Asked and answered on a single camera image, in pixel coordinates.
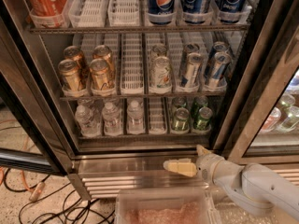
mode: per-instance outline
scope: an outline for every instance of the clear water bottle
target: clear water bottle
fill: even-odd
[[[105,123],[105,133],[107,135],[113,136],[121,134],[121,113],[118,106],[112,102],[105,103],[102,116]]]
[[[79,105],[75,113],[75,118],[83,136],[95,137],[101,134],[100,125],[94,118],[93,111],[90,108]]]
[[[137,100],[131,101],[128,105],[127,116],[128,133],[140,134],[145,131],[144,110]]]

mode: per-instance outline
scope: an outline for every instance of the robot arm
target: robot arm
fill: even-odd
[[[196,165],[183,159],[167,161],[164,168],[187,176],[199,175],[208,184],[223,188],[234,203],[255,216],[271,213],[276,205],[299,220],[299,188],[261,164],[243,167],[205,153]]]

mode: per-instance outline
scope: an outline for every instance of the gold can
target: gold can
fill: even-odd
[[[58,64],[58,70],[63,83],[70,91],[82,91],[86,88],[86,83],[82,77],[81,68],[73,60],[63,60]]]
[[[88,65],[86,63],[84,52],[76,46],[70,46],[64,49],[64,57],[75,61],[79,67],[82,69],[82,75],[87,79],[89,74]]]
[[[93,50],[93,58],[94,59],[97,59],[97,58],[104,59],[110,67],[112,79],[115,78],[115,65],[113,62],[112,50],[108,46],[106,46],[106,45],[97,46]]]
[[[114,88],[114,81],[106,60],[102,58],[94,59],[90,64],[90,71],[95,90],[104,91]]]

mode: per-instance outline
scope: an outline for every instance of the speckled floor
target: speckled floor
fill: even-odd
[[[46,175],[36,174],[25,172],[26,181],[29,186],[33,186],[34,184],[38,183],[40,180],[46,177]],[[69,181],[66,177],[59,177],[59,176],[51,176],[45,181],[45,188],[43,189],[42,194],[40,195],[40,199],[46,197],[50,193],[53,193],[55,190],[60,189],[61,187],[67,185]],[[7,175],[7,184],[12,189],[24,189],[24,185],[21,181],[21,174],[19,170],[11,170]],[[79,196],[76,192],[70,194],[74,188],[71,185],[66,186],[61,191],[49,196],[49,198],[27,205],[22,211],[21,209],[28,203],[30,203],[29,198],[31,196],[31,192],[12,192],[7,190],[4,184],[0,186],[0,223],[2,224],[16,224],[16,223],[42,223],[43,220],[50,217],[50,215],[46,215],[39,219],[43,214],[46,213],[60,213],[63,210],[70,207],[73,203],[75,203]],[[87,205],[87,202],[79,202],[80,207],[84,207]],[[108,217],[115,208],[115,200],[99,200],[91,206],[91,210],[98,212],[99,214],[103,215],[103,217]],[[78,213],[82,209],[77,209],[73,213],[70,214],[68,217],[69,219],[73,219],[78,215]],[[103,218],[95,214],[93,211],[90,211],[85,223],[100,223],[103,221]],[[86,216],[83,216],[79,222],[82,223]],[[72,221],[67,220],[65,221],[65,216],[60,215],[60,218],[55,218],[49,220],[47,223],[72,223]]]

